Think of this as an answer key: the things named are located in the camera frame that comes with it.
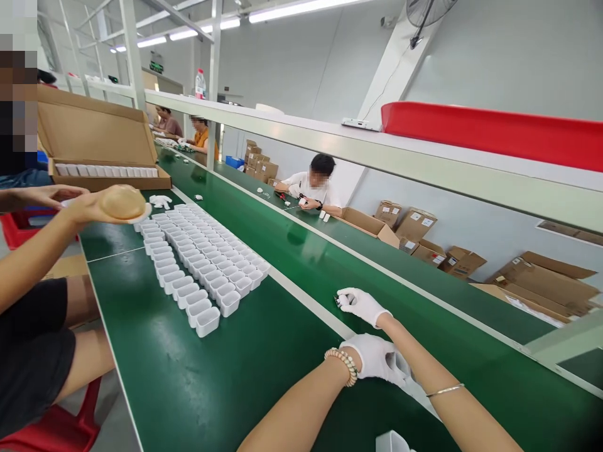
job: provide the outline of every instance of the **orange shirt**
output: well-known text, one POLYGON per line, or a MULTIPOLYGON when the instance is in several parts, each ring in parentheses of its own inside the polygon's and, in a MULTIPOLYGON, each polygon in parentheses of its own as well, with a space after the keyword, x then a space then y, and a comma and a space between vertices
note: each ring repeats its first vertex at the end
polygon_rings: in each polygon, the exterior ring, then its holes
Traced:
MULTIPOLYGON (((205 144, 205 140, 209 138, 209 129, 205 129, 205 132, 201 133, 197 131, 195 133, 195 146, 198 148, 202 148, 205 144)), ((219 152, 218 152, 218 143, 214 141, 214 160, 218 160, 219 152)))

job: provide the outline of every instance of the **black shorts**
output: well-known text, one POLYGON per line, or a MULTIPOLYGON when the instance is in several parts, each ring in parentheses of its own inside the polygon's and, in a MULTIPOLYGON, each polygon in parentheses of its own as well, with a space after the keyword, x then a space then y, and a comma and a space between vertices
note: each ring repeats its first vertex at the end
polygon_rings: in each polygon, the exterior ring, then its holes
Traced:
POLYGON ((0 315, 0 439, 39 420, 61 391, 75 351, 66 317, 65 278, 39 282, 0 315))

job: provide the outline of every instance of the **red plastic stool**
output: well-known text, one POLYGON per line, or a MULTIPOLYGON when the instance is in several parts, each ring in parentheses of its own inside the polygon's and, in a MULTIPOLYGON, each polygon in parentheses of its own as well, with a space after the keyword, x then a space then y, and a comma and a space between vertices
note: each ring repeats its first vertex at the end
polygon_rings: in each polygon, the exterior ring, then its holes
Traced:
POLYGON ((54 215, 57 211, 53 209, 20 210, 0 216, 2 231, 6 245, 10 250, 17 249, 27 240, 38 233, 41 228, 30 228, 29 219, 43 215, 54 215))
POLYGON ((0 440, 0 449, 14 452, 89 452, 101 431, 94 423, 94 410, 101 379, 88 385, 77 416, 52 405, 37 423, 0 440))

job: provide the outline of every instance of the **water bottle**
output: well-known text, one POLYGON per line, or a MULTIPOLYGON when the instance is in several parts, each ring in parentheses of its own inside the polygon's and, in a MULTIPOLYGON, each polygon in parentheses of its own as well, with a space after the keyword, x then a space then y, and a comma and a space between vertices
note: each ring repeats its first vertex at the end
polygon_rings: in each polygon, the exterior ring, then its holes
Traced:
POLYGON ((197 69, 195 77, 195 97, 197 99, 207 99, 207 89, 205 88, 205 77, 203 77, 203 69, 197 69))

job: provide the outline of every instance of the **red tray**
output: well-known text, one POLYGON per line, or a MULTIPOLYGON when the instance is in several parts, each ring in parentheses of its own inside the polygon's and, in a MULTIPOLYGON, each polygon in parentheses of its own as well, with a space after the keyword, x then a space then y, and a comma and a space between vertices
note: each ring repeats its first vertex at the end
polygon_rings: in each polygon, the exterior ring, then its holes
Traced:
POLYGON ((603 122, 419 102, 381 107, 384 132, 603 173, 603 122))

